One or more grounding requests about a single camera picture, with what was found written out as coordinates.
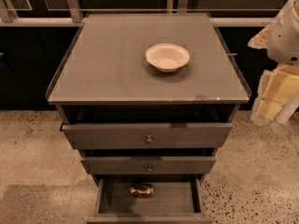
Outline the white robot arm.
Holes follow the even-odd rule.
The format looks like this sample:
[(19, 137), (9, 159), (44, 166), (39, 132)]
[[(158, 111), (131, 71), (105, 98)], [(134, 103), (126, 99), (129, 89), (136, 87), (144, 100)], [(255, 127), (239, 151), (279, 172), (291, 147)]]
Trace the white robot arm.
[(289, 0), (248, 46), (266, 49), (278, 63), (261, 75), (251, 120), (256, 125), (286, 123), (299, 106), (299, 0)]

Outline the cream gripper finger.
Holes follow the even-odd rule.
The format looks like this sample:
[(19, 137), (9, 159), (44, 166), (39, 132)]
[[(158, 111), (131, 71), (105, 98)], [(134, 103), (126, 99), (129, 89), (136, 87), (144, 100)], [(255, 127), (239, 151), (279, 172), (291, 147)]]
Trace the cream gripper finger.
[(282, 107), (299, 92), (299, 66), (279, 64), (273, 71), (264, 70), (252, 107), (251, 120), (256, 125), (276, 121)]
[(253, 49), (266, 49), (268, 46), (268, 34), (270, 27), (265, 26), (257, 35), (255, 35), (248, 43)]

